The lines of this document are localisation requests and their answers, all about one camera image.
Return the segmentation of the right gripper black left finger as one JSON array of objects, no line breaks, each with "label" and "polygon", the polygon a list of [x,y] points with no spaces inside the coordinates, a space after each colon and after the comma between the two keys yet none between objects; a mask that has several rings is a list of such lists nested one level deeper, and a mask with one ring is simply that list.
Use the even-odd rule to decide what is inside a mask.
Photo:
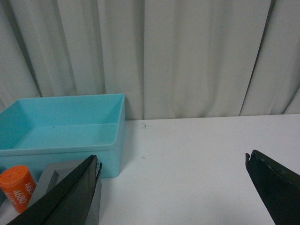
[{"label": "right gripper black left finger", "polygon": [[89,156],[9,224],[97,225],[101,170],[97,156]]}]

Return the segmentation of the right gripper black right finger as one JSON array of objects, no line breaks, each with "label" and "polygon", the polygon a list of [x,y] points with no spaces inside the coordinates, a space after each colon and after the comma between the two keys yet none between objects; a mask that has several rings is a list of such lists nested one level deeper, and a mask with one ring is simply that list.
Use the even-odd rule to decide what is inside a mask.
[{"label": "right gripper black right finger", "polygon": [[276,225],[300,223],[300,176],[261,153],[245,154],[246,170]]}]

